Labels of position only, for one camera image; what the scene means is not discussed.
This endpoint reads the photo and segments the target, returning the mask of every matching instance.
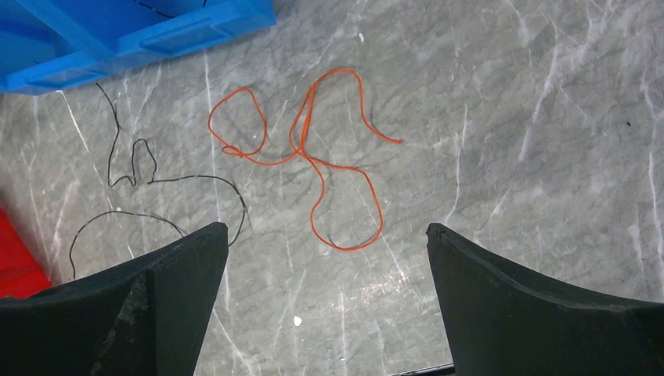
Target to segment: marble floor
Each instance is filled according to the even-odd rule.
[[[424,231],[441,222],[560,280],[664,302],[664,7],[656,0],[275,0],[278,25],[100,82],[122,124],[111,178],[131,173],[149,140],[158,178],[234,181],[248,221],[230,248],[198,376],[396,374],[452,361]],[[264,168],[222,154],[208,111],[241,85],[269,123],[262,160],[290,150],[307,88],[335,67],[363,78],[364,128],[351,77],[321,85],[307,148],[363,168],[385,217],[351,253],[309,228],[319,180],[302,159]],[[246,96],[214,117],[251,150],[261,125]],[[241,207],[223,183],[106,185],[113,114],[94,85],[0,96],[2,203],[57,283],[83,224],[118,209],[187,231]],[[316,216],[342,246],[371,237],[377,210],[361,176],[323,171]],[[178,238],[168,225],[108,215],[74,248],[77,277]]]

